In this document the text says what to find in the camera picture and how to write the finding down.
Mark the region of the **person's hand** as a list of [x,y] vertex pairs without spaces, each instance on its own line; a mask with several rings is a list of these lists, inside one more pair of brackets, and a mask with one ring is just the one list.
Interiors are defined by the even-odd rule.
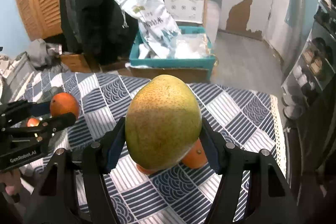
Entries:
[[19,169],[1,173],[0,181],[5,184],[5,190],[9,196],[15,196],[21,190],[21,173]]

